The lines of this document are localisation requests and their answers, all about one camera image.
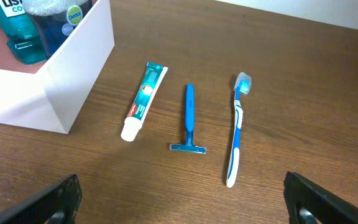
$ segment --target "white box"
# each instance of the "white box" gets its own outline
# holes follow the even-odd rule
[[[0,28],[0,123],[67,134],[114,47],[109,0],[98,0],[44,64],[16,61],[6,41]]]

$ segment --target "blue toothbrush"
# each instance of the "blue toothbrush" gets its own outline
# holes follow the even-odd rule
[[[240,159],[240,134],[242,124],[242,108],[240,105],[240,94],[246,95],[251,89],[251,77],[241,72],[234,85],[234,134],[231,146],[229,168],[227,169],[227,187],[233,187],[236,182]]]
[[[186,128],[186,142],[184,144],[171,144],[171,150],[206,153],[205,147],[193,145],[194,140],[194,87],[193,84],[187,85],[186,88],[186,107],[185,107],[185,128]]]

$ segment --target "bottle cap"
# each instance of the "bottle cap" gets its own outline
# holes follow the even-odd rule
[[[121,132],[121,138],[125,141],[133,141],[141,128],[139,127],[139,123],[140,121],[136,118],[126,118],[124,128]]]

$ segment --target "toothbrush handle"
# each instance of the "toothbrush handle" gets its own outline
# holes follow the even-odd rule
[[[233,144],[231,147],[229,167],[227,169],[227,187],[233,187],[236,182],[237,171],[239,169],[239,159],[240,159],[240,134],[241,134],[241,124],[242,124],[242,108],[239,100],[234,100],[234,134],[233,134]]]
[[[186,107],[185,107],[185,128],[186,143],[193,144],[194,131],[194,87],[188,84],[186,88]]]

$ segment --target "toothbrush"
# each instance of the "toothbrush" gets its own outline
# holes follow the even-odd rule
[[[242,108],[240,105],[240,94],[246,95],[251,89],[251,77],[241,72],[234,85],[234,134],[231,146],[229,168],[227,169],[227,187],[233,187],[236,182],[240,159],[240,134],[242,124]]]

